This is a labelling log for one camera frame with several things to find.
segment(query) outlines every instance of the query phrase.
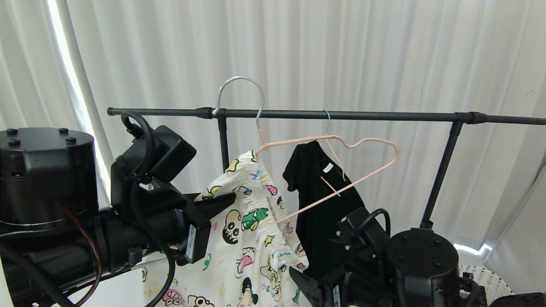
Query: hanger hook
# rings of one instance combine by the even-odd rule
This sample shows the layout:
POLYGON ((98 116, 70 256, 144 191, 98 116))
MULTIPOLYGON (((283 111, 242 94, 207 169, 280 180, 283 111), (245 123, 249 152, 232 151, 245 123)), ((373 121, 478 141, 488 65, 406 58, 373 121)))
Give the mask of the hanger hook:
POLYGON ((225 86, 228 85, 230 82, 235 81, 237 79, 248 80, 248 81, 256 84, 256 86, 260 89, 260 94, 262 95, 262 105, 260 106, 260 109, 258 110, 258 115, 256 115, 256 126, 258 126, 258 129, 261 129, 261 127, 260 127, 260 116, 262 115, 262 111, 264 110, 264 107, 265 107, 264 89, 262 88, 260 83, 258 83, 256 80, 254 80, 252 78, 249 78, 249 77, 235 76, 235 77, 232 77, 231 79, 227 80, 226 82, 224 82, 224 84, 222 84, 222 86, 220 86, 220 90, 218 90, 218 101, 216 102, 216 109, 212 110, 212 114, 216 115, 218 113, 218 110, 220 110, 220 98, 222 97, 222 91, 224 90, 225 86))
POLYGON ((331 118, 330 118, 330 113, 328 111, 324 110, 324 112, 326 112, 326 114, 328 115, 328 125, 326 126, 326 134, 328 134, 328 129, 330 128, 331 118))

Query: garment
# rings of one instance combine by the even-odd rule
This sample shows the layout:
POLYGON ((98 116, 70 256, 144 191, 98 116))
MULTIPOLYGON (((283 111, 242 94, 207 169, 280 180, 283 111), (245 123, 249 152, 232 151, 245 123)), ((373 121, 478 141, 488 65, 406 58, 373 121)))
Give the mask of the garment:
MULTIPOLYGON (((321 176, 335 189, 351 184, 341 168, 328 157, 317 141, 296 146, 286 165, 283 177, 288 191, 298 190, 299 209, 333 193, 321 176)), ((330 253, 328 240, 336 238, 337 223, 352 211, 364 207, 364 202, 352 187, 319 205, 298 215, 296 233, 309 260, 305 274, 319 280, 336 267, 331 259, 339 259, 339 253, 330 253)))
MULTIPOLYGON (((293 306, 300 290, 288 267, 302 271, 305 251, 290 226, 284 203, 253 151, 235 159, 195 201, 234 192, 232 206, 211 220, 204 259, 177 267, 175 280, 158 306, 293 306)), ((166 263, 143 270, 145 297, 155 296, 167 277, 166 263)))

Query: laundry basket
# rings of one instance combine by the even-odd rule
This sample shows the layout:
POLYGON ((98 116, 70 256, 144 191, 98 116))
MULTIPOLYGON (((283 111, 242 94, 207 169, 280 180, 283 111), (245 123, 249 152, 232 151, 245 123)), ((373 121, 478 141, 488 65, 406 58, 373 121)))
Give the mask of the laundry basket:
MULTIPOLYGON (((485 287, 485 293, 487 295, 487 302, 492 303, 495 299, 503 296, 513 295, 512 289, 508 287, 502 278, 490 270, 482 267, 475 267, 473 265, 461 265, 459 267, 459 274, 462 276, 464 272, 472 273, 474 275, 474 281, 485 287)), ((467 292, 461 291, 461 296, 466 297, 467 292)))

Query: hanger bar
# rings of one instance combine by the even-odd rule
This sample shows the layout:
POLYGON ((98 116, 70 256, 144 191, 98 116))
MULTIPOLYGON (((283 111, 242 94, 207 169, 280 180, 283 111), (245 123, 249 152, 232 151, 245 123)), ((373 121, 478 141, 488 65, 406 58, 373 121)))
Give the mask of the hanger bar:
MULTIPOLYGON (((124 111, 134 111, 140 115, 151 116, 195 116, 214 119, 213 108, 199 109, 125 109, 108 108, 108 115, 121 115, 124 111)), ((254 118, 258 110, 224 109, 225 117, 254 118)), ((363 112, 363 111, 328 111, 333 120, 383 120, 383 121, 434 121, 463 123, 517 123, 523 125, 546 125, 546 119, 537 117, 487 115, 478 112, 457 113, 416 113, 416 112, 363 112)), ((327 120, 324 111, 307 110, 264 110, 260 118, 266 119, 317 119, 327 120)))

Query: t-shirt sleeve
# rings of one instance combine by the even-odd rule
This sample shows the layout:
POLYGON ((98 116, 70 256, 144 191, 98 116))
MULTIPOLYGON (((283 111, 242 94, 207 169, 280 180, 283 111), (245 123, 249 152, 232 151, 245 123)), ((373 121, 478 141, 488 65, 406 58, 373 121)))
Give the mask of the t-shirt sleeve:
POLYGON ((306 157, 303 149, 302 145, 296 146, 282 174, 288 183, 288 191, 290 192, 300 189, 301 183, 305 181, 308 166, 306 160, 309 157, 306 157))

